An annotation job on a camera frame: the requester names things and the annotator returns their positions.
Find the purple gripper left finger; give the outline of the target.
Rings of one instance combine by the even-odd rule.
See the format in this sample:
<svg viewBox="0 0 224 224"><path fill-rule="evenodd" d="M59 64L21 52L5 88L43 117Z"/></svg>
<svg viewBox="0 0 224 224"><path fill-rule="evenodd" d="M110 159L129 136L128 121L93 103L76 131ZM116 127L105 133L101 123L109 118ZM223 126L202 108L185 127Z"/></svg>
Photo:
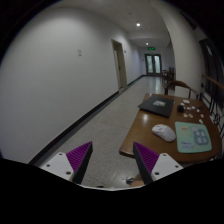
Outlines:
<svg viewBox="0 0 224 224"><path fill-rule="evenodd" d="M85 175L91 154L92 142L87 142L68 153L59 152L41 168L70 182L80 184Z"/></svg>

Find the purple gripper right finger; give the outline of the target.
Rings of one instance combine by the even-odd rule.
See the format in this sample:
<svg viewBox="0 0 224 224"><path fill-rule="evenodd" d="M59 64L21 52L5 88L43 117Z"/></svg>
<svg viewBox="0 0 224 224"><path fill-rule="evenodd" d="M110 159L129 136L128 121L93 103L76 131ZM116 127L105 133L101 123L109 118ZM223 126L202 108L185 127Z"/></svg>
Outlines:
<svg viewBox="0 0 224 224"><path fill-rule="evenodd" d="M145 185L182 169L167 153L158 154L137 142L133 143L133 154Z"/></svg>

